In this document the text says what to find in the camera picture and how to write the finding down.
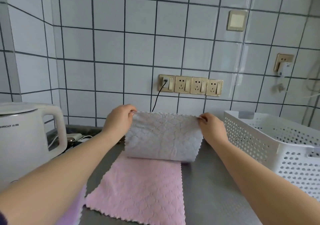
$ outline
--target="kettle handle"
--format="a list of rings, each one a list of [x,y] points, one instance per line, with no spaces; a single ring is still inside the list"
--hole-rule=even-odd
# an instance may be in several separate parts
[[[67,148],[67,132],[64,124],[63,114],[61,109],[56,105],[42,105],[39,104],[38,110],[41,111],[42,117],[45,115],[53,115],[55,123],[57,124],[59,146],[49,151],[50,159],[55,158],[59,154],[62,154]]]

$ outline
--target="microfiber towel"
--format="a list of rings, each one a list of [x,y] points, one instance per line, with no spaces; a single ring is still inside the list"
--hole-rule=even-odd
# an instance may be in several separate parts
[[[125,136],[128,157],[193,162],[202,142],[197,117],[137,112]]]
[[[86,197],[91,210],[149,225],[185,225],[181,163],[122,152]]]
[[[82,215],[82,207],[85,204],[87,185],[85,185],[78,196],[74,199],[69,209],[56,222],[55,225],[78,225]]]

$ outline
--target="black power cord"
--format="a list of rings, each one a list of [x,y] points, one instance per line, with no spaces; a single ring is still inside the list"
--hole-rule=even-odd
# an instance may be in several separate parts
[[[162,85],[162,87],[161,87],[161,89],[160,89],[160,91],[159,91],[159,93],[158,93],[158,95],[157,95],[157,98],[155,99],[155,103],[154,103],[154,106],[153,106],[153,109],[152,109],[151,112],[154,111],[155,106],[156,106],[156,104],[157,104],[157,100],[158,100],[159,94],[160,94],[161,90],[163,89],[163,87],[166,85],[167,81],[168,81],[168,80],[164,80],[164,84]]]

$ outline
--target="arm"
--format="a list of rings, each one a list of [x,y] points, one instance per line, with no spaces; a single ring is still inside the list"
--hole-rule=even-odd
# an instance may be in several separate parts
[[[320,203],[228,141],[224,123],[205,113],[199,125],[206,141],[264,225],[320,224]]]
[[[126,134],[132,105],[119,106],[101,133],[40,166],[0,193],[0,211],[9,225],[55,224],[69,208],[105,154]]]

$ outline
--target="kettle lid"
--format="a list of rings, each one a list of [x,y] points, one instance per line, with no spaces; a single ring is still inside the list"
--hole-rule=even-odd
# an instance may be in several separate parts
[[[0,103],[0,115],[19,114],[38,109],[32,103]]]

